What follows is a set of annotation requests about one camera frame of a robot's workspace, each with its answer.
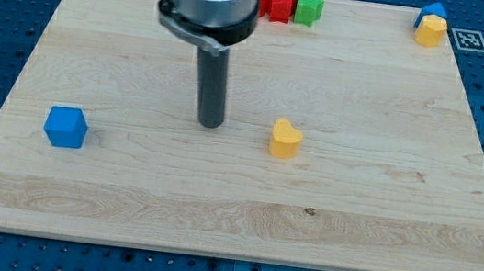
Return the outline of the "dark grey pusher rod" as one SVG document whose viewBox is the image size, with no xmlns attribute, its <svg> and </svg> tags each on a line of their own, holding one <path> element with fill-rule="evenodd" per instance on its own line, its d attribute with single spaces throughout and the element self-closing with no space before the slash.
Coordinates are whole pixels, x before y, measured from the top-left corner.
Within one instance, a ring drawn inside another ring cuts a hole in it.
<svg viewBox="0 0 484 271">
<path fill-rule="evenodd" d="M 229 50 L 213 55 L 197 50 L 197 116 L 205 128 L 215 129 L 225 119 Z"/>
</svg>

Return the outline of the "red block behind arm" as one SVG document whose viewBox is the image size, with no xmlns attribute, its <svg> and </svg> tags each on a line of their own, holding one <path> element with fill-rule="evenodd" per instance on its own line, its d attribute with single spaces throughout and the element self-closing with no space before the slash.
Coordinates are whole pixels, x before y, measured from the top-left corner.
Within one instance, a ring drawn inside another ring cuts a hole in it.
<svg viewBox="0 0 484 271">
<path fill-rule="evenodd" d="M 258 0 L 258 11 L 257 11 L 257 16 L 258 17 L 263 17 L 266 13 L 267 9 L 267 2 L 268 0 Z"/>
</svg>

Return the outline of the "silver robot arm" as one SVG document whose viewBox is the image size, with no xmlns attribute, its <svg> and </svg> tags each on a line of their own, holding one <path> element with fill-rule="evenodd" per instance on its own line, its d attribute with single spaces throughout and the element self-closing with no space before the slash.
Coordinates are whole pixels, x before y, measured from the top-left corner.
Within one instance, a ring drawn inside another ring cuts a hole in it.
<svg viewBox="0 0 484 271">
<path fill-rule="evenodd" d="M 197 116 L 205 128 L 222 125 L 231 46 L 257 24 L 259 0 L 160 0 L 159 22 L 197 48 Z"/>
</svg>

